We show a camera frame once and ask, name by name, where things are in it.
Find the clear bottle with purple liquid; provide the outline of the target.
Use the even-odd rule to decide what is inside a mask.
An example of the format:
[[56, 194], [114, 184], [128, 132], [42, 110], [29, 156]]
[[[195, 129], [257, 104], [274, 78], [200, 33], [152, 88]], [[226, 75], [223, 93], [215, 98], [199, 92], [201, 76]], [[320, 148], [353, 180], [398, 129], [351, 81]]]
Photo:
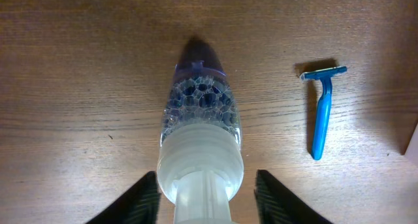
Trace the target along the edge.
[[232, 223], [244, 178], [240, 114], [213, 48], [191, 37], [175, 66], [161, 121], [157, 181], [175, 223]]

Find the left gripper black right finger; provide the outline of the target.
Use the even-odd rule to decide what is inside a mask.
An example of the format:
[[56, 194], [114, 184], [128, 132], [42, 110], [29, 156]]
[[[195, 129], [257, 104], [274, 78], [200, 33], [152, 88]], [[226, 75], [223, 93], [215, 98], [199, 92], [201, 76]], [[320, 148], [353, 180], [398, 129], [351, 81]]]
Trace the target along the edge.
[[258, 170], [255, 200], [261, 224], [332, 224], [267, 170]]

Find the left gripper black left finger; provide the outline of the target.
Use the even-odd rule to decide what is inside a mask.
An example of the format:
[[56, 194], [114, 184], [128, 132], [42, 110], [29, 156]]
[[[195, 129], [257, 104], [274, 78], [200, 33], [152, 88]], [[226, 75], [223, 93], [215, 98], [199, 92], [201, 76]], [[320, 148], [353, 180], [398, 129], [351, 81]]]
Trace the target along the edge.
[[86, 224], [156, 224], [160, 199], [156, 172], [149, 171]]

